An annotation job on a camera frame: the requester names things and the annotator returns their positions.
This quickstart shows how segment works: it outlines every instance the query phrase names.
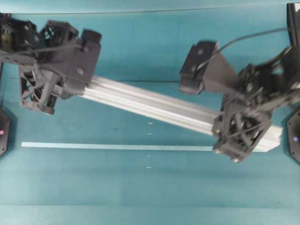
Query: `silver metal beam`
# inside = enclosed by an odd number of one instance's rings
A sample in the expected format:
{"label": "silver metal beam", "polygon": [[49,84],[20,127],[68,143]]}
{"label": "silver metal beam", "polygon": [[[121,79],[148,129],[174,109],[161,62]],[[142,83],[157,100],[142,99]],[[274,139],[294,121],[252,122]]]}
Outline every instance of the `silver metal beam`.
{"label": "silver metal beam", "polygon": [[[214,119],[220,114],[204,106],[97,76],[81,97],[208,135],[212,135]],[[266,152],[277,147],[281,134],[282,128],[270,127],[256,150]]]}

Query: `black hexagonal base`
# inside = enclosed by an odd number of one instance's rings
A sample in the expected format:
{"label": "black hexagonal base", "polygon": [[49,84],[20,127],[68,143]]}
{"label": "black hexagonal base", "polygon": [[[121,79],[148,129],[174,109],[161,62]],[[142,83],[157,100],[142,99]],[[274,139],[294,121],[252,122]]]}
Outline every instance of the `black hexagonal base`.
{"label": "black hexagonal base", "polygon": [[287,122],[290,154],[300,163],[300,111],[297,111]]}
{"label": "black hexagonal base", "polygon": [[0,156],[8,149],[11,119],[0,109]]}

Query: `black cable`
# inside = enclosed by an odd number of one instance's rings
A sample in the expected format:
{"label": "black cable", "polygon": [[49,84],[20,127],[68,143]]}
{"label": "black cable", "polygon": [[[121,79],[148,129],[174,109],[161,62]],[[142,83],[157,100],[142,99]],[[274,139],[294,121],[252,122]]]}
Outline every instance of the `black cable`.
{"label": "black cable", "polygon": [[262,35],[266,35],[266,34],[271,34],[271,33],[277,33],[277,32],[282,32],[282,31],[290,31],[290,30],[297,30],[299,29],[299,27],[296,28],[278,28],[278,29],[273,29],[273,30],[267,30],[267,31],[263,31],[263,32],[259,32],[259,33],[255,33],[255,34],[249,34],[249,35],[245,35],[242,37],[238,37],[230,42],[228,42],[226,45],[222,46],[219,50],[217,50],[217,52],[215,52],[214,54],[212,54],[212,56],[204,61],[203,63],[201,63],[198,67],[197,70],[200,70],[203,66],[205,66],[207,63],[209,63],[209,61],[211,61],[213,58],[215,58],[216,55],[218,55],[221,51],[223,51],[225,48],[231,46],[232,44],[234,44],[235,42],[244,40],[244,39],[248,39],[248,38],[254,38],[257,36],[262,36]]}
{"label": "black cable", "polygon": [[79,44],[67,44],[67,45],[60,45],[60,46],[55,46],[55,47],[39,48],[39,49],[12,52],[12,53],[7,53],[7,54],[0,54],[0,57],[11,56],[11,55],[24,55],[24,54],[31,54],[31,53],[54,52],[54,51],[63,50],[66,48],[82,48],[82,46]]}

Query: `bolt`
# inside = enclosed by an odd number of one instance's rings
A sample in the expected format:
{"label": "bolt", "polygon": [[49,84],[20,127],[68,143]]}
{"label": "bolt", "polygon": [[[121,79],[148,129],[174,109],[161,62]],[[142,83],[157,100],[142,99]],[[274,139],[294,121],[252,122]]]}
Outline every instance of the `bolt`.
{"label": "bolt", "polygon": [[235,162],[235,163],[239,163],[239,162],[240,162],[240,160],[239,160],[238,158],[233,158],[232,160],[233,160],[233,162]]}
{"label": "bolt", "polygon": [[203,53],[204,53],[203,48],[200,48],[199,51],[198,51],[198,55],[202,55]]}
{"label": "bolt", "polygon": [[214,152],[218,155],[222,154],[222,151],[220,149],[215,149]]}
{"label": "bolt", "polygon": [[77,71],[77,73],[79,73],[80,75],[83,75],[83,69],[82,69],[82,68],[78,67],[78,68],[76,69],[76,71]]}
{"label": "bolt", "polygon": [[246,86],[246,92],[249,93],[253,90],[253,84],[250,82],[247,86]]}
{"label": "bolt", "polygon": [[39,42],[39,38],[38,38],[37,35],[35,35],[35,36],[33,37],[33,39],[35,40],[35,42]]}
{"label": "bolt", "polygon": [[191,67],[191,71],[192,71],[192,72],[195,72],[196,69],[197,69],[197,65],[193,65],[193,66]]}
{"label": "bolt", "polygon": [[85,46],[85,47],[83,48],[83,50],[87,53],[90,49],[89,49],[88,46]]}

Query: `teal background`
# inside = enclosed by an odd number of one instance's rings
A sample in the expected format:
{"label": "teal background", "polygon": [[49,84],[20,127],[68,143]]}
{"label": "teal background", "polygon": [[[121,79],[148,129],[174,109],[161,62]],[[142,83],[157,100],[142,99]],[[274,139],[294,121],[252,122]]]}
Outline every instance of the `teal background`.
{"label": "teal background", "polygon": [[[285,1],[237,2],[190,0],[183,7],[181,1],[90,0],[82,7],[59,1],[69,7],[60,8],[58,1],[32,1],[29,9],[12,0],[2,11],[21,12],[13,17],[39,28],[52,19],[101,32],[96,75],[219,109],[219,94],[178,91],[191,45],[207,39],[223,45],[286,26]],[[239,71],[288,45],[287,32],[280,32],[236,43],[224,56]],[[212,152],[23,148],[22,142],[48,142],[184,150],[212,146],[215,139],[79,97],[59,100],[54,116],[29,111],[18,104],[17,72],[5,64],[0,84],[2,107],[13,119],[10,148],[0,158],[0,225],[300,224],[300,167],[288,154],[286,132],[281,146],[238,165]],[[291,113],[276,110],[274,124],[285,127]]]}

